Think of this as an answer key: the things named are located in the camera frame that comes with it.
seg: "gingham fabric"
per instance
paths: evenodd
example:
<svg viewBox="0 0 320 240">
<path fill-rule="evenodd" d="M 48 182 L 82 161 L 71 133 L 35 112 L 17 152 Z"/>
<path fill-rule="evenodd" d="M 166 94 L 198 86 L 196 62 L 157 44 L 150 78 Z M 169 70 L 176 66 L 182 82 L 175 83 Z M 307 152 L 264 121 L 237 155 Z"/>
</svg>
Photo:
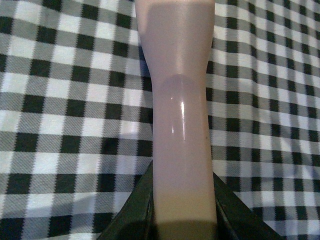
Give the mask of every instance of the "gingham fabric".
<svg viewBox="0 0 320 240">
<path fill-rule="evenodd" d="M 320 239 L 320 2 L 216 0 L 215 173 L 288 240 Z M 0 239 L 93 240 L 152 160 L 134 2 L 0 0 Z"/>
</svg>

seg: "black and white checkered fabric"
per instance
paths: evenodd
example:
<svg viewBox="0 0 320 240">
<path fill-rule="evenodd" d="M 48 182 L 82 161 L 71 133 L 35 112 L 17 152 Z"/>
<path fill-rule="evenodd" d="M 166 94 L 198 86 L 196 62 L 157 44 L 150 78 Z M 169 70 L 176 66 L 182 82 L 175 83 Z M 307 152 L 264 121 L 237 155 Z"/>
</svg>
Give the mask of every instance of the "black and white checkered fabric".
<svg viewBox="0 0 320 240">
<path fill-rule="evenodd" d="M 320 1 L 217 0 L 214 171 L 288 240 L 320 239 Z M 0 239 L 96 239 L 152 160 L 129 0 L 0 0 Z"/>
</svg>

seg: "plaid cloth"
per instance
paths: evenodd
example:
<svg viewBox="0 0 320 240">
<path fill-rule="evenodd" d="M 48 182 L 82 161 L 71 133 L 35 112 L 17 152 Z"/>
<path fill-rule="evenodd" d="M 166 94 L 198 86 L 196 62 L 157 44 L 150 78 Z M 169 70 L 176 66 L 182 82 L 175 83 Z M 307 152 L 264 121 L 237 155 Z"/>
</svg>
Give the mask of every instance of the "plaid cloth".
<svg viewBox="0 0 320 240">
<path fill-rule="evenodd" d="M 320 239 L 320 1 L 216 0 L 215 173 L 288 240 Z M 0 239 L 96 239 L 152 160 L 128 0 L 0 0 Z"/>
</svg>

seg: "checkered tablecloth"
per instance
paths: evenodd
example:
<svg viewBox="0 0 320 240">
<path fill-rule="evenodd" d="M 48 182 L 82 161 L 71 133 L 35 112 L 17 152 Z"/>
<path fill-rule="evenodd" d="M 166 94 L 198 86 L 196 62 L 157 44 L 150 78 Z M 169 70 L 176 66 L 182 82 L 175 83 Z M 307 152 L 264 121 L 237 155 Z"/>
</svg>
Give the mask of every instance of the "checkered tablecloth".
<svg viewBox="0 0 320 240">
<path fill-rule="evenodd" d="M 216 0 L 215 173 L 288 240 L 320 239 L 320 2 Z M 0 239 L 93 240 L 152 160 L 129 0 L 0 0 Z"/>
</svg>

